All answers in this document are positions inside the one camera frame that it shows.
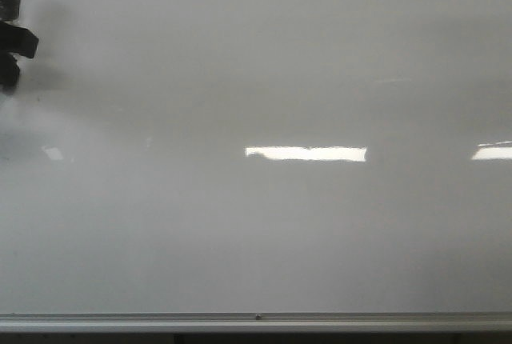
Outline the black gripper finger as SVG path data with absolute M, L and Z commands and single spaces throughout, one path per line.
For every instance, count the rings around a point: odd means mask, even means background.
M 0 47 L 2 51 L 19 54 L 25 58 L 34 58 L 39 38 L 27 28 L 0 22 Z
M 20 69 L 16 58 L 7 52 L 1 52 L 0 78 L 4 87 L 15 87 L 18 84 Z

